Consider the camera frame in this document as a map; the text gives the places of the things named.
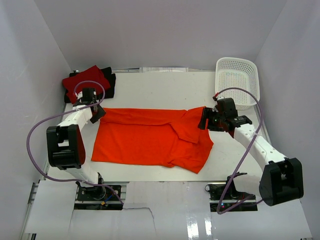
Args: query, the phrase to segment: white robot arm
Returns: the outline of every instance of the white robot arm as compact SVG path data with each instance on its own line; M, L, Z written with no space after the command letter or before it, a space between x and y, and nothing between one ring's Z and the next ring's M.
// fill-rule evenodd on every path
M256 134L250 119L238 116L232 98L217 100L215 109L205 107L198 127L208 128L210 131L228 132L245 148ZM262 177L240 173L233 179L231 191L260 196L269 206L302 198L303 174L298 159L289 159L278 152L261 135L257 135L249 153L261 167Z
M102 178L85 161L86 151L81 137L81 130L89 120L95 123L106 113L99 105L84 109L80 108L96 102L96 90L94 88L84 88L78 94L77 102L73 105L73 109L79 110L71 113L57 126L49 127L46 131L50 165L70 173L76 179L93 184L100 183Z

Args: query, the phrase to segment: orange shirt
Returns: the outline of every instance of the orange shirt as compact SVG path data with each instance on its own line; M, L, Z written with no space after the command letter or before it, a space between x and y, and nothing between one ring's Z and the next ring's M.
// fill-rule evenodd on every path
M190 110L105 108L92 161L179 166L198 173L213 142L198 124L203 107Z

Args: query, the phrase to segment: cable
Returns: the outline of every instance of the cable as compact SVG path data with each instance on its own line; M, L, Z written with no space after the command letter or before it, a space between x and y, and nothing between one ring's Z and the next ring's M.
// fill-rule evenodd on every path
M104 201L105 203L112 198L112 194Z
M243 193L242 194L242 199L244 199L244 198L245 198L245 194ZM239 201L240 201L240 198L238 198L238 200L233 205L237 204Z
M90 104L90 105L86 105L86 106L83 106L83 107L80 107L78 109L73 109L73 110L70 110L70 111L66 111L66 112L63 112L63 113L59 113L59 114L56 114L56 115L53 115L53 116L50 116L50 117L47 117L41 121L39 121L38 123L36 123L32 128L31 130L29 131L27 137L26 137L26 151L29 155L29 158L33 164L33 166L35 167L35 169L42 175L44 176L45 178L51 180L51 181L55 181L55 182L60 182L60 183L65 183L65 182L83 182L85 184L88 184L90 186L93 186L93 187L106 187L108 189L110 189L113 194L118 198L118 200L120 201L120 203L122 205L124 205L124 202L121 200L121 198L118 196L118 194L116 194L115 190L113 190L112 187L110 187L109 185L106 185L106 184L96 184L96 183L91 183L91 182L88 182L88 181L83 181L82 179L58 179L58 178L54 178L54 177L51 177L51 176L48 176L45 172L42 171L42 169L38 166L38 164L36 163L32 153L31 153L31 149L30 149L30 137L31 137L31 134L33 133L33 131L42 123L46 122L46 121L49 121L51 119L55 119L55 118L58 118L60 116L63 116L63 115L66 115L66 114L71 114L71 113L74 113L78 110L82 110L82 109L86 109L86 108L90 108L90 107L93 107L93 106L96 106L96 105L99 105L100 103L102 103L102 101L105 99L105 95L106 95L106 91L104 89L104 87L98 83L98 82L95 82L95 81L82 81L82 82L79 82L75 87L74 87L74 92L76 92L77 88L79 85L81 84L84 84L84 83L94 83L94 84L97 84L99 85L101 88L102 88L102 91L103 91L103 95L102 95L102 98L99 102L96 102L96 103L93 103L93 104Z
M219 215L224 214L224 213L227 213L227 212L229 212L230 210L238 207L240 204L242 204L243 202L247 201L248 199L250 199L250 198L253 196L253 195L251 194L251 195L247 196L246 198L242 199L241 201L239 201L238 203L236 203L236 204L228 207L226 210L220 211L221 203L222 203L223 199L225 198L225 195L226 195L226 193L227 193L227 191L228 191L228 189L229 189L229 187L230 187L230 185L231 185L231 182L232 182L233 179L235 178L235 175L237 174L237 172L238 172L241 164L244 162L245 158L247 157L247 155L248 155L248 153L249 153L252 145L254 144L254 141L255 141L256 138L257 138L257 134L258 134L258 132L259 132L259 130L261 129L262 124L263 124L263 112L262 112L262 108L261 108L261 106L260 106L259 101L257 100L257 98L256 98L251 92L249 92L249 91L247 91L247 90L244 90L244 89L242 89L242 88L239 88L239 87L228 87L228 88L225 88L225 89L221 90L220 92L217 92L217 93L214 95L214 98L216 98L219 94L221 94L221 93L223 93L223 92L225 92L225 91L233 90L233 89L243 91L243 92L249 94L249 95L254 99L254 101L256 102L256 104L257 104L257 106L258 106L258 108L259 108L259 112L260 112L260 122L259 122L259 126L257 127L257 129L256 129L256 131L255 131L255 135L252 137L251 142L249 143L249 145L248 145L248 147L246 148L246 150L245 150L242 158L240 159L240 161L239 161L238 165L236 166L235 170L233 171L233 173L232 173L229 181L228 181L227 184L225 185L225 188L224 188L224 190L223 190L223 192L222 192L222 195L221 195L221 197L220 197L220 200L219 200L218 207L217 207L217 209L216 209L216 212L217 212Z
M204 190L205 190L207 193L211 193L210 185L215 186L216 189L219 188L219 187L218 187L217 185L215 185L215 184L207 184L207 185L205 185L205 187L204 187Z
M102 197L100 197L99 199L93 197L93 199L94 199L94 200L101 200L101 199L103 199L103 198L105 197L105 195L107 195L107 190L106 190L105 187L103 188L103 190L104 190L104 193L103 193L103 196L102 196Z
M259 203L261 203L262 201L263 201L263 199L261 199L261 200L259 200L259 201L257 201L257 202L254 202L254 203L250 204L249 207L256 206L256 205L258 205Z

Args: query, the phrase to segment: plastic laundry basket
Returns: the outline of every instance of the plastic laundry basket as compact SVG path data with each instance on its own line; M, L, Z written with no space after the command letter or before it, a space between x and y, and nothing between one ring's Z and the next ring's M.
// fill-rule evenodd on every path
M252 93L260 100L260 88L257 66L249 60L223 57L216 62L215 92L223 89L237 87ZM255 100L240 90L228 90L221 93L225 98L233 98L237 110L246 110L255 105Z

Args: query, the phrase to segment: white wall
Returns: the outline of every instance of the white wall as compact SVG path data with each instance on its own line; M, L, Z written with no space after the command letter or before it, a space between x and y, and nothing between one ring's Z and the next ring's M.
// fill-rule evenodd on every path
M272 143L302 162L302 206L320 239L320 1L289 0L255 63Z
M33 182L39 174L26 151L26 137L37 121L63 108L62 78L70 68L33 0L0 1L0 238L17 240ZM44 124L32 138L32 152L43 166Z
M254 60L287 0L35 0L72 69Z

